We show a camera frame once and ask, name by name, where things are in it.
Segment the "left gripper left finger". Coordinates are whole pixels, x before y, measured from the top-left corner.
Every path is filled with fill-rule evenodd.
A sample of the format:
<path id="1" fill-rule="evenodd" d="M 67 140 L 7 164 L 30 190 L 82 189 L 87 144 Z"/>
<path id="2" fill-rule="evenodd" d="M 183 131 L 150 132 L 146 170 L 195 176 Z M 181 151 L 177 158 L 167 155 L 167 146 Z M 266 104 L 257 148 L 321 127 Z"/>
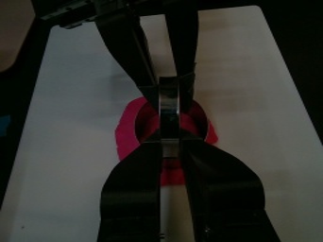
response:
<path id="1" fill-rule="evenodd" d="M 162 162 L 157 131 L 118 163 L 106 180 L 98 242 L 161 241 Z"/>

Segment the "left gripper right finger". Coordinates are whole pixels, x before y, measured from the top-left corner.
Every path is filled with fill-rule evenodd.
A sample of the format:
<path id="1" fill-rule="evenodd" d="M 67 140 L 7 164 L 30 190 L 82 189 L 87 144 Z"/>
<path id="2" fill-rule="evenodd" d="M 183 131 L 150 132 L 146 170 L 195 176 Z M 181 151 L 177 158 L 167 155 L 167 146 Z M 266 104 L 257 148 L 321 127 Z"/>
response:
<path id="1" fill-rule="evenodd" d="M 230 153 L 181 132 L 181 162 L 197 242 L 281 242 L 257 173 Z"/>

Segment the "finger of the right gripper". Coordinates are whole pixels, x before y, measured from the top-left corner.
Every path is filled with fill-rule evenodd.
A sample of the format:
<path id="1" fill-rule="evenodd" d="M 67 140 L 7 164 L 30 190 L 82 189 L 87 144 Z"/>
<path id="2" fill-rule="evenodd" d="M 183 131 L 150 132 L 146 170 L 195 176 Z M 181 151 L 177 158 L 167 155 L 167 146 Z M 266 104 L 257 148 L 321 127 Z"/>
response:
<path id="1" fill-rule="evenodd" d="M 181 110 L 189 111 L 194 102 L 197 79 L 198 13 L 194 9 L 166 7 L 167 29 L 179 80 Z"/>
<path id="2" fill-rule="evenodd" d="M 106 47 L 154 108 L 159 107 L 158 80 L 139 18 L 129 11 L 103 13 L 97 18 Z"/>

